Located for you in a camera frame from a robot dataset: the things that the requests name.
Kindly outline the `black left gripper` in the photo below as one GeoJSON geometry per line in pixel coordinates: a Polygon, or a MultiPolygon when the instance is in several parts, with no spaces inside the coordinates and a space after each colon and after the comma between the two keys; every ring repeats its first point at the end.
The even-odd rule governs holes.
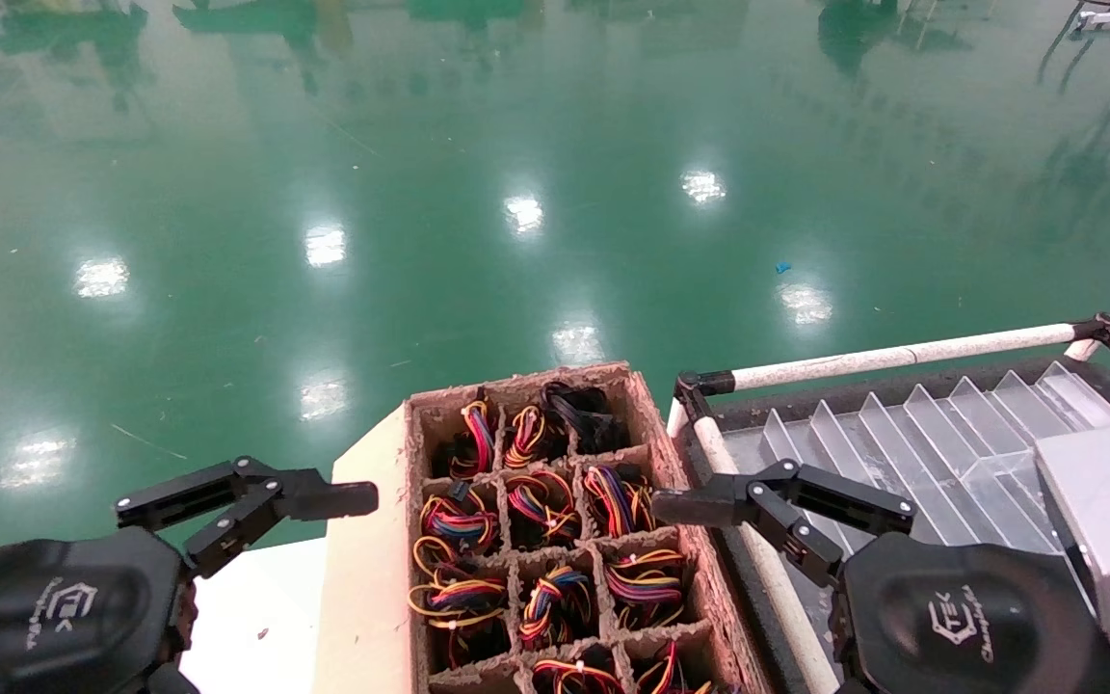
{"type": "Polygon", "coordinates": [[[224,507],[186,541],[188,564],[138,529],[0,547],[0,693],[193,693],[179,672],[191,574],[211,579],[282,521],[367,517],[379,487],[234,457],[128,493],[115,514],[119,529],[157,532],[224,507]]]}

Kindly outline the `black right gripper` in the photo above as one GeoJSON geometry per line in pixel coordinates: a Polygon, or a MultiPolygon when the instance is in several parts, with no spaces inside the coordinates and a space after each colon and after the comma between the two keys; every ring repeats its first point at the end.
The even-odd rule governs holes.
{"type": "Polygon", "coordinates": [[[1109,650],[1064,559],[922,544],[899,535],[912,532],[912,501],[793,460],[656,489],[650,513],[748,524],[816,587],[837,585],[842,693],[1110,693],[1109,650]],[[840,570],[842,549],[803,511],[884,536],[840,570]]]}

